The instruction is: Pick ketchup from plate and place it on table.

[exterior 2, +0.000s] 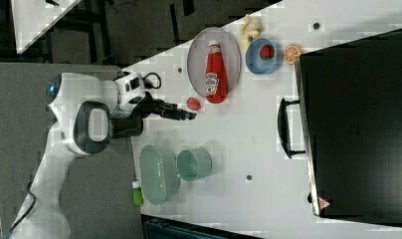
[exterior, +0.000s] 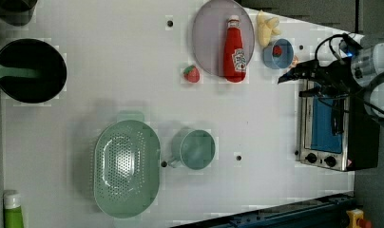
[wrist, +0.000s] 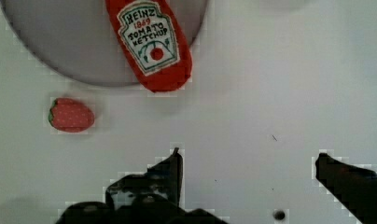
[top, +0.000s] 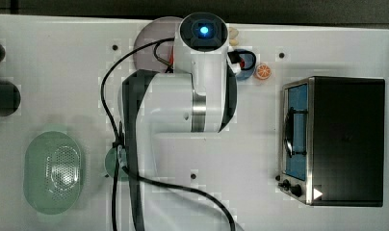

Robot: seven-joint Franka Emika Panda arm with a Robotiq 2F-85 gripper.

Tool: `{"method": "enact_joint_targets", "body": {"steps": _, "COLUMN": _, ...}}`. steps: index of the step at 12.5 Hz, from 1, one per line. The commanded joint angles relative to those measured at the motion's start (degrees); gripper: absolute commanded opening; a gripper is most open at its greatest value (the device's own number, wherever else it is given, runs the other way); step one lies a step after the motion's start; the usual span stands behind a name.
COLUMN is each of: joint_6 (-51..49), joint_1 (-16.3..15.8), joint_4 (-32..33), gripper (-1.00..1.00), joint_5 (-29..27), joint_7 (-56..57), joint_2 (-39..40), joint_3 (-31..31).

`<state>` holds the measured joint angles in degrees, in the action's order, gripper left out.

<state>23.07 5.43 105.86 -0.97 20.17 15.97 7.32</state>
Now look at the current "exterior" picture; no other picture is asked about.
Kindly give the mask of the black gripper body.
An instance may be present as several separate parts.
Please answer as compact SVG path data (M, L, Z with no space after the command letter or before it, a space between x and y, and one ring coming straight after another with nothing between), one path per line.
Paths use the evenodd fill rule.
M333 61L328 66L321 66L318 60L297 64L278 78L278 83L306 80L313 82L313 88L300 91L299 97L336 97L354 94L360 90L351 71L351 59Z

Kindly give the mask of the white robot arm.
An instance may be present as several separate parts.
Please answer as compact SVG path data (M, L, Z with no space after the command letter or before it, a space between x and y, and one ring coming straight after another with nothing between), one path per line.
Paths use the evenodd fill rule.
M384 43L363 47L347 33L332 35L321 42L331 45L336 38L341 40L339 49L332 49L336 58L328 66L319 63L319 57L297 64L278 78L278 82L305 80L316 86L299 92L301 98L341 100L352 98L364 105L366 113L384 127L384 110L372 104L374 90L384 84Z

